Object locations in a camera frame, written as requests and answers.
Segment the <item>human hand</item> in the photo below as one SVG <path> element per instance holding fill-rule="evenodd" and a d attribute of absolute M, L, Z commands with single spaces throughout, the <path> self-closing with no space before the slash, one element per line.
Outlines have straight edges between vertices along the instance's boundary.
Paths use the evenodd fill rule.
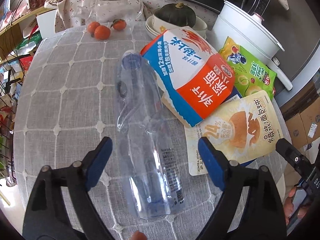
<path fill-rule="evenodd" d="M 289 224 L 289 217 L 292 215 L 293 212 L 293 204 L 292 204 L 292 197 L 296 193 L 297 187 L 294 187 L 293 189 L 290 190 L 288 193 L 287 199 L 284 201 L 283 205 L 283 210 L 284 210 L 284 216 L 285 216 L 285 223 L 288 225 Z M 309 207 L 301 207 L 298 211 L 298 218 L 302 219 L 305 214 L 307 213 Z"/>
<path fill-rule="evenodd" d="M 144 233 L 140 231 L 135 231 L 131 236 L 130 240 L 147 240 L 147 237 Z"/>

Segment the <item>snack bag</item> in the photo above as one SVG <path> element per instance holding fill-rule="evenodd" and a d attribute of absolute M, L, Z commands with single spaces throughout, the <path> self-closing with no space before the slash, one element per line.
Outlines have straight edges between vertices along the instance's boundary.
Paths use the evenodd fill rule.
<path fill-rule="evenodd" d="M 188 26 L 159 35 L 141 55 L 163 82 L 175 110 L 191 127 L 207 118 L 232 92 L 234 71 Z"/>
<path fill-rule="evenodd" d="M 267 155 L 283 138 L 270 98 L 265 91 L 222 104 L 206 120 L 186 128 L 189 173 L 206 174 L 198 151 L 198 140 L 207 137 L 228 160 L 240 164 Z"/>
<path fill-rule="evenodd" d="M 230 37 L 219 53 L 235 71 L 235 87 L 243 97 L 264 90 L 270 99 L 273 98 L 275 72 Z"/>

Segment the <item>floral tablecloth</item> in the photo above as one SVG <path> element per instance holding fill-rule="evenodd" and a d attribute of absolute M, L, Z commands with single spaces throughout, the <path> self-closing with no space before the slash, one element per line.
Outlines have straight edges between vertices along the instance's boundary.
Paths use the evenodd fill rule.
<path fill-rule="evenodd" d="M 73 28 L 76 26 L 85 25 L 85 20 L 80 19 L 78 17 L 74 17 L 73 13 L 77 9 L 78 6 L 82 6 L 85 8 L 90 8 L 95 4 L 96 0 L 63 0 L 57 4 L 57 14 L 55 19 L 55 32 L 61 32 L 69 28 Z M 154 10 L 161 8 L 165 4 L 168 3 L 178 3 L 183 2 L 185 5 L 192 8 L 196 15 L 203 19 L 208 25 L 208 29 L 212 29 L 218 14 L 204 8 L 198 4 L 184 1 L 184 0 L 140 0 L 143 2 L 143 15 L 141 15 L 137 20 L 145 21 L 148 17 L 152 15 Z M 129 2 L 133 3 L 132 6 L 137 10 L 137 13 L 140 9 L 140 4 L 136 0 L 129 0 Z M 110 13 L 117 11 L 119 8 L 110 8 Z"/>

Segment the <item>bottle label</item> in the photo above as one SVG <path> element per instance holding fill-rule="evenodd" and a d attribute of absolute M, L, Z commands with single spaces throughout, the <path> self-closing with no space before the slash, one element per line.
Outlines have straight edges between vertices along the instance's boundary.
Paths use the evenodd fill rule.
<path fill-rule="evenodd" d="M 184 197 L 180 186 L 180 172 L 176 158 L 174 156 L 174 151 L 172 149 L 161 149 L 161 151 L 169 188 L 174 199 L 174 205 L 182 204 Z"/>

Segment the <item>bread ball package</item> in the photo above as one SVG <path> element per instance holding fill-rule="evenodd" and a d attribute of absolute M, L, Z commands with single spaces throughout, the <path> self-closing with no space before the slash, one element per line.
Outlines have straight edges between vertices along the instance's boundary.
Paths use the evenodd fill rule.
<path fill-rule="evenodd" d="M 270 99 L 273 98 L 275 72 L 230 37 L 219 53 L 235 71 L 235 87 L 243 97 L 264 90 Z"/>
<path fill-rule="evenodd" d="M 265 91 L 224 103 L 204 121 L 185 127 L 189 173 L 206 174 L 198 151 L 198 140 L 207 137 L 228 160 L 240 164 L 267 155 L 283 138 L 276 112 Z"/>

